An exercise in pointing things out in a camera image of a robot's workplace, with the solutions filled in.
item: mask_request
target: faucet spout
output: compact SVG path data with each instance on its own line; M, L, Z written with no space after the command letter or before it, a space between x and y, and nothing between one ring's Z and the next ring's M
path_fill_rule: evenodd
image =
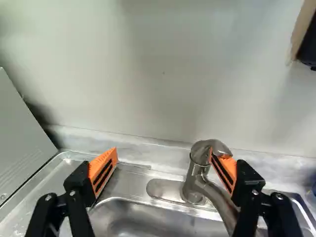
M232 236L238 220L239 208L235 206L226 190L207 179L206 175L211 166L210 155L218 158L233 156L229 148L219 140L211 139L194 143L191 148L187 177L182 188L182 197L191 203L197 203L203 197L209 199L219 212L229 236Z

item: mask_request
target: stainless steel sink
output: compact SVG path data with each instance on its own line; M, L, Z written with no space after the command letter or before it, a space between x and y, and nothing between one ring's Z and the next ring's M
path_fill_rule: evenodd
M36 188L29 189L33 181L25 186L24 191L29 194L0 222L0 237L22 237L38 198L48 192L63 193L63 180L81 160L94 157L69 152L65 155L67 157L54 169L49 168L35 177L40 180ZM181 200L183 181L183 175L155 171L150 166L118 164L97 203L89 210L96 236L227 237L227 230L212 203L203 200L189 204ZM293 202L304 236L316 237L315 220L304 201L299 195L287 195ZM263 220L259 220L258 226L265 232ZM71 236L69 222L65 220L60 237Z
M220 221L121 198L100 202L90 213L97 237L227 237Z

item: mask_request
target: backsplash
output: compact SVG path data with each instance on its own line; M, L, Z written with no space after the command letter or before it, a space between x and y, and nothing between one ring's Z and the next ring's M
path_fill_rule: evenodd
M0 64L50 124L316 156L303 0L0 1Z

